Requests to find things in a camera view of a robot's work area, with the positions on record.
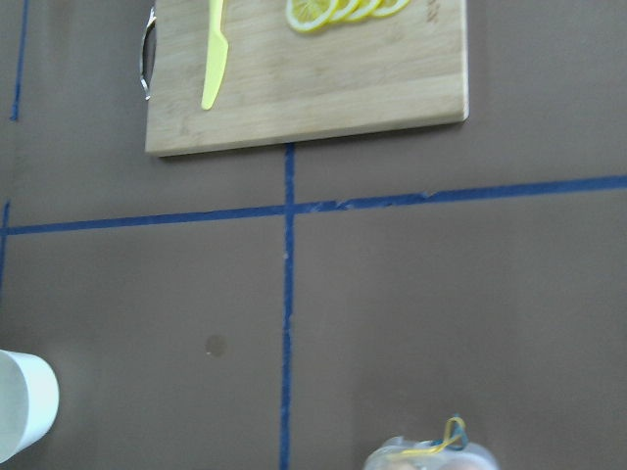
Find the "clear plastic egg box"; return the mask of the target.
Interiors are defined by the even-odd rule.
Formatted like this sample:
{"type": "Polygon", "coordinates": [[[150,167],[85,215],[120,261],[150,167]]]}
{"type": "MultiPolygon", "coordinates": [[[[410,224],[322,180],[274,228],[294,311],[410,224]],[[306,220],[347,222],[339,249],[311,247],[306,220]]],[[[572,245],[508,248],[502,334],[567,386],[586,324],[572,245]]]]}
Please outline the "clear plastic egg box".
{"type": "Polygon", "coordinates": [[[500,469],[496,457],[483,446],[469,443],[433,451],[431,441],[394,437],[382,444],[365,461],[363,469],[500,469]]]}

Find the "bamboo cutting board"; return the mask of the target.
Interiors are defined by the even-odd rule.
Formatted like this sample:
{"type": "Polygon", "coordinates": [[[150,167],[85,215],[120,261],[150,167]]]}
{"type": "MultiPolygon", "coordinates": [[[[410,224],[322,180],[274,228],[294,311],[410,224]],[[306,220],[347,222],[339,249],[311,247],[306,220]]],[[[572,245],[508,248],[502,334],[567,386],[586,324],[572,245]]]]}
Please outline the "bamboo cutting board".
{"type": "Polygon", "coordinates": [[[466,5],[413,1],[385,19],[293,30],[282,1],[228,1],[229,49],[201,107],[209,4],[159,1],[145,150],[169,157],[448,124],[469,113],[466,5]]]}

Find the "yellow plastic knife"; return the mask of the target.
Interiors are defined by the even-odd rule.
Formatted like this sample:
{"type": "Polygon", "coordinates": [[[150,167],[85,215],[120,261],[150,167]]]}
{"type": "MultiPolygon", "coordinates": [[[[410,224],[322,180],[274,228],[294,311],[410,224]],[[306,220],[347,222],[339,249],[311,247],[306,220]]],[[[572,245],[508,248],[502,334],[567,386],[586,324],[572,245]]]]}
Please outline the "yellow plastic knife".
{"type": "Polygon", "coordinates": [[[222,32],[223,0],[209,0],[209,30],[201,107],[210,110],[223,81],[229,44],[222,32]]]}

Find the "green yellow rubber band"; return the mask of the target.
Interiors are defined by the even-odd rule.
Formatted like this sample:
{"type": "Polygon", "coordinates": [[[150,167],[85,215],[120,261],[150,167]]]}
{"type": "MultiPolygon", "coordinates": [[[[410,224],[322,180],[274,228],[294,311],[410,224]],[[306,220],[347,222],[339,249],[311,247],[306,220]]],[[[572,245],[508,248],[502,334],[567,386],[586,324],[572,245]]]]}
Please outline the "green yellow rubber band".
{"type": "Polygon", "coordinates": [[[446,421],[443,437],[440,440],[432,441],[426,448],[415,447],[402,450],[399,456],[401,458],[430,456],[446,449],[460,451],[464,450],[468,444],[469,438],[466,433],[465,421],[459,415],[454,415],[446,421]]]}

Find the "white round bowl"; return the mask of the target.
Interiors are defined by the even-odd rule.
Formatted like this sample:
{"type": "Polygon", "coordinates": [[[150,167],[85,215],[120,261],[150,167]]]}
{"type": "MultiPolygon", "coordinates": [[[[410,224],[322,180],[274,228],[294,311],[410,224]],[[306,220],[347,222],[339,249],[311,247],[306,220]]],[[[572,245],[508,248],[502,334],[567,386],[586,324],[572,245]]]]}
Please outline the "white round bowl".
{"type": "Polygon", "coordinates": [[[41,357],[1,351],[1,462],[41,440],[59,409],[52,367],[41,357]]]}

